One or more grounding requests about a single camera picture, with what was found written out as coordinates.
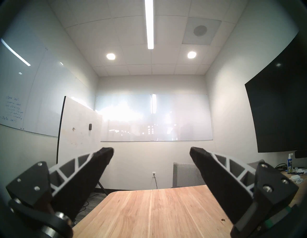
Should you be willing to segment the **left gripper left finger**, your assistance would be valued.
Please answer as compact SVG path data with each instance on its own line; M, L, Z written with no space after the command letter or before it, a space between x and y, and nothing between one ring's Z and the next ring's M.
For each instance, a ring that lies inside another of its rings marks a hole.
M17 206L45 214L61 212L73 220L98 185L113 155L113 148L103 147L51 168L45 161L39 161L6 186L11 197L8 206L15 212Z

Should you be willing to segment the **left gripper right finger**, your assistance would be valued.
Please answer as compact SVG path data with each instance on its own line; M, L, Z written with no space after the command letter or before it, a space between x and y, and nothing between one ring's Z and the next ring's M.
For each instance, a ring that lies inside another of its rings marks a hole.
M288 238L299 206L299 187L266 162L257 168L236 158L191 147L190 156L209 190L232 222L231 238Z

